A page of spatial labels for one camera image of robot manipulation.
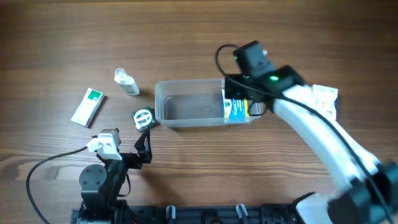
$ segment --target white box with green label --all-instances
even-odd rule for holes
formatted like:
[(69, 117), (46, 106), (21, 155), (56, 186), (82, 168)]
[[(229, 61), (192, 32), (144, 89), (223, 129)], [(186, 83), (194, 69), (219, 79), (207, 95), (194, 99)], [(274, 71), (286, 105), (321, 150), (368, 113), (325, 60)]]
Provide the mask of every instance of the white box with green label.
[(104, 94), (102, 92), (89, 88), (71, 121), (88, 127), (103, 98)]

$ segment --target green led light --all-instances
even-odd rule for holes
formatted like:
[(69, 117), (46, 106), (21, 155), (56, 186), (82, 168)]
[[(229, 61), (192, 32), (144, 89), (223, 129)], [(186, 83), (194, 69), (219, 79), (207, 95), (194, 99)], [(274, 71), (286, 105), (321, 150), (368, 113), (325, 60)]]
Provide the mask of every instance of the green led light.
[(278, 80), (279, 78), (276, 77), (276, 76), (271, 76), (271, 77), (269, 77), (269, 79), (270, 79), (270, 80), (273, 80), (273, 81), (276, 81), (276, 80)]

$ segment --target blue package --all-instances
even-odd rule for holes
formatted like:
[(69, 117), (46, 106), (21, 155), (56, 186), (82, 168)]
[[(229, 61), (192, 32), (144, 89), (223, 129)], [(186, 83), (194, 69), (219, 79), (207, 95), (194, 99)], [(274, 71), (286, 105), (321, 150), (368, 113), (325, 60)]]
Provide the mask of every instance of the blue package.
[(222, 90), (222, 94), (224, 118), (226, 118), (226, 122), (245, 121), (246, 118), (249, 117), (248, 101), (226, 99), (224, 90)]

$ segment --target wire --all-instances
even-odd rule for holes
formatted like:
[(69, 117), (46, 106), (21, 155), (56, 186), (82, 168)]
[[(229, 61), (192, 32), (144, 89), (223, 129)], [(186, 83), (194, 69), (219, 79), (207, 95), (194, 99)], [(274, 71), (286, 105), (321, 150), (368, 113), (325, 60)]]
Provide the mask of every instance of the wire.
[(365, 173), (366, 177), (369, 180), (369, 183), (371, 184), (371, 187), (374, 190), (374, 193), (376, 194), (377, 199), (379, 200), (381, 207), (384, 210), (384, 213), (386, 214), (386, 218), (389, 221), (389, 223), (394, 224), (394, 220), (391, 217), (391, 214), (389, 212), (388, 206), (386, 201), (384, 200), (379, 188), (377, 187), (376, 183), (374, 182), (372, 175), (369, 173), (369, 171), (365, 168), (364, 164), (362, 163), (361, 159), (358, 157), (358, 155), (354, 152), (354, 149), (350, 146), (350, 144), (348, 144), (347, 140), (340, 134), (340, 132), (335, 128), (334, 125), (332, 125), (330, 123), (329, 120), (327, 120), (324, 116), (322, 116), (318, 111), (316, 111), (315, 109), (301, 103), (298, 102), (296, 100), (293, 100), (291, 98), (288, 98), (284, 95), (275, 95), (266, 91), (262, 91), (262, 90), (258, 90), (256, 88), (252, 88), (250, 86), (246, 86), (240, 82), (237, 82), (236, 80), (233, 80), (227, 73), (224, 72), (224, 70), (221, 68), (220, 63), (218, 61), (218, 55), (220, 54), (220, 51), (225, 48), (225, 47), (235, 47), (235, 48), (239, 48), (237, 45), (233, 45), (233, 44), (225, 44), (222, 45), (221, 47), (219, 47), (216, 51), (216, 55), (215, 55), (215, 59), (216, 59), (216, 66), (218, 68), (218, 70), (226, 77), (228, 78), (231, 82), (246, 88), (248, 90), (252, 90), (252, 91), (256, 91), (258, 93), (262, 93), (263, 95), (266, 96), (270, 96), (270, 97), (274, 97), (277, 99), (281, 99), (281, 100), (285, 100), (288, 101), (290, 103), (293, 103), (297, 106), (301, 106), (302, 108), (305, 108), (306, 110), (308, 110), (309, 112), (311, 112), (312, 114), (314, 114), (315, 116), (317, 116), (318, 118), (320, 118), (323, 122), (325, 122), (325, 124), (337, 135), (337, 137), (340, 139), (340, 141), (345, 145), (345, 147), (347, 148), (348, 152), (352, 155), (352, 157), (354, 158), (355, 162), (359, 165), (359, 167), (362, 169), (362, 171)]
[(43, 163), (45, 163), (45, 162), (47, 162), (47, 161), (50, 161), (50, 160), (52, 160), (52, 159), (56, 159), (56, 158), (59, 158), (59, 157), (63, 157), (63, 156), (69, 156), (69, 155), (72, 155), (72, 154), (75, 154), (75, 153), (84, 151), (85, 149), (87, 149), (86, 146), (83, 147), (83, 148), (81, 148), (81, 149), (79, 149), (79, 150), (73, 151), (73, 152), (67, 152), (67, 153), (63, 153), (63, 154), (56, 155), (56, 156), (48, 157), (48, 158), (46, 158), (46, 159), (44, 159), (44, 160), (38, 162), (38, 163), (37, 163), (35, 166), (33, 166), (33, 168), (29, 171), (29, 173), (28, 173), (28, 175), (27, 175), (27, 177), (26, 177), (26, 192), (27, 192), (27, 196), (29, 197), (29, 200), (30, 200), (30, 202), (32, 203), (32, 206), (33, 206), (33, 208), (35, 209), (36, 213), (38, 214), (38, 216), (42, 219), (42, 221), (43, 221), (45, 224), (49, 224), (49, 221), (47, 221), (47, 220), (44, 218), (44, 216), (43, 216), (43, 214), (40, 212), (39, 208), (37, 208), (37, 205), (36, 205), (35, 201), (33, 200), (32, 194), (31, 194), (31, 192), (30, 192), (29, 182), (30, 182), (30, 177), (31, 177), (32, 174), (33, 174), (33, 171), (35, 171), (36, 168), (38, 168), (40, 165), (42, 165)]
[(118, 194), (118, 197), (127, 197), (131, 191), (130, 177), (129, 174), (126, 174), (127, 183), (129, 184), (129, 192), (127, 194)]

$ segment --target green label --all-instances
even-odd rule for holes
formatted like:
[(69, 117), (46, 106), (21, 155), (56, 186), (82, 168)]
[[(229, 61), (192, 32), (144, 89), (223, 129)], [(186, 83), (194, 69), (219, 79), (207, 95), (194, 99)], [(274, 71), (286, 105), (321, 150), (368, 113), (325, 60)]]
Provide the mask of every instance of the green label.
[(100, 98), (101, 93), (95, 90), (92, 90), (91, 93), (88, 95), (88, 99), (89, 100), (94, 100), (94, 101), (98, 101), (98, 99)]

